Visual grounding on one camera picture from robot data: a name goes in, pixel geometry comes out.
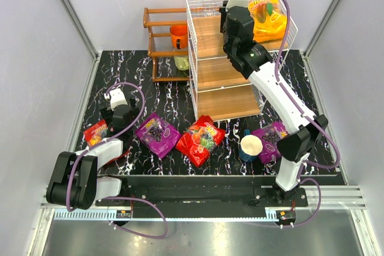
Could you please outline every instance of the snack bag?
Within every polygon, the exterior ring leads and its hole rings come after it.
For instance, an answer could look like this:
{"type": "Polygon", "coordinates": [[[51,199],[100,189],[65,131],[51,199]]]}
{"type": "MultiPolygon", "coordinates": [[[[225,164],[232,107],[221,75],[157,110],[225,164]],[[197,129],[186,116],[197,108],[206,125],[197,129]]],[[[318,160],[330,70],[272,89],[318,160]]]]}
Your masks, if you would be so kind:
{"type": "Polygon", "coordinates": [[[283,123],[274,122],[266,127],[253,131],[251,134],[257,136],[262,141],[263,150],[259,154],[259,158],[263,164],[281,157],[277,149],[277,142],[288,135],[283,123]]]}
{"type": "Polygon", "coordinates": [[[200,167],[223,141],[225,133],[225,130],[214,127],[209,116],[202,115],[183,134],[176,148],[188,156],[196,167],[200,167]]]}
{"type": "Polygon", "coordinates": [[[135,134],[159,158],[166,156],[181,136],[175,127],[159,118],[156,112],[141,124],[135,134]]]}
{"type": "Polygon", "coordinates": [[[84,139],[89,147],[99,143],[107,135],[108,126],[105,120],[97,122],[94,126],[84,131],[84,139]]]}
{"type": "Polygon", "coordinates": [[[248,5],[254,19],[253,40],[265,42],[284,37],[287,16],[280,13],[278,0],[254,0],[248,5]]]}

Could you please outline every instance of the red snack bag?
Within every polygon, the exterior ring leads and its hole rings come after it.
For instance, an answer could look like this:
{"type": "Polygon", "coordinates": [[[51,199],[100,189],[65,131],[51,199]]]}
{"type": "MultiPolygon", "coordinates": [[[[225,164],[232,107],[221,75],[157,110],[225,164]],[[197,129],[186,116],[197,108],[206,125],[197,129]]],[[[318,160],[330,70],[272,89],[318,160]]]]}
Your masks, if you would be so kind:
{"type": "Polygon", "coordinates": [[[225,130],[214,127],[209,116],[202,115],[183,134],[176,148],[188,156],[196,167],[200,167],[223,141],[225,133],[225,130]]]}
{"type": "Polygon", "coordinates": [[[84,139],[89,147],[99,143],[107,135],[108,126],[103,119],[97,122],[94,126],[84,131],[84,139]]]}

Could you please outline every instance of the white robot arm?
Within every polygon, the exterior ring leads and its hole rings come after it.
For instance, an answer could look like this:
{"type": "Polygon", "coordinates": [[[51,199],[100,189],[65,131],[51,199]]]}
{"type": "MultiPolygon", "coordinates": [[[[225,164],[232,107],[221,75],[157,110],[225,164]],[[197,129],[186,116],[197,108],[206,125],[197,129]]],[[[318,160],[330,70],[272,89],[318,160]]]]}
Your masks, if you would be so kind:
{"type": "Polygon", "coordinates": [[[328,120],[324,115],[316,117],[305,106],[280,73],[276,75],[275,64],[268,51],[253,41],[254,20],[248,10],[249,1],[228,0],[220,7],[223,50],[233,67],[264,94],[289,133],[289,136],[277,143],[282,159],[276,183],[282,194],[285,194],[297,186],[301,165],[321,137],[305,117],[314,120],[323,129],[328,120]]]}
{"type": "MultiPolygon", "coordinates": [[[[137,115],[136,108],[133,102],[128,103],[120,88],[110,91],[105,97],[110,101],[110,104],[102,109],[101,114],[109,124],[108,133],[116,134],[128,126],[127,121],[135,118],[137,115]]],[[[122,134],[118,138],[105,138],[103,143],[98,143],[92,150],[87,149],[87,153],[85,150],[75,153],[60,153],[47,189],[47,201],[65,205],[70,168],[79,155],[82,155],[81,165],[77,167],[79,176],[71,190],[71,205],[74,208],[88,209],[95,200],[119,195],[121,179],[115,177],[97,178],[97,171],[111,159],[122,155],[124,141],[127,141],[127,137],[128,134],[122,134]]]]}

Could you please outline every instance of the gray ruler strip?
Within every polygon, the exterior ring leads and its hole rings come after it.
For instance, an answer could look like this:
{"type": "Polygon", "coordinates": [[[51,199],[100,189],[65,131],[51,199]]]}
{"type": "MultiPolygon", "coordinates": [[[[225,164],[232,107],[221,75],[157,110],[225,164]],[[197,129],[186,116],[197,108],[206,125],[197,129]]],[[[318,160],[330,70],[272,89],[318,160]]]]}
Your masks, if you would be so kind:
{"type": "MultiPolygon", "coordinates": [[[[127,217],[121,217],[117,209],[77,209],[68,212],[66,209],[55,209],[55,220],[92,220],[92,221],[124,221],[130,219],[130,211],[124,211],[127,217]]],[[[276,222],[275,210],[265,210],[266,217],[244,218],[167,218],[169,222],[276,222]]],[[[161,218],[133,218],[132,221],[163,221],[161,218]]]]}

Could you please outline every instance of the yellow bag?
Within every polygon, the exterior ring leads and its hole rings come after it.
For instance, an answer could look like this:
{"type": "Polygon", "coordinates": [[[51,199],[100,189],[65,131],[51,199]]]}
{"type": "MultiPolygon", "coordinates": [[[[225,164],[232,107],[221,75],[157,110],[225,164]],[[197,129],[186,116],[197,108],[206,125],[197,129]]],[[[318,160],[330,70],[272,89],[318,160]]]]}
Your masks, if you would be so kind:
{"type": "Polygon", "coordinates": [[[248,9],[254,19],[253,40],[265,42],[284,37],[287,17],[280,13],[278,0],[254,0],[248,9]]]}

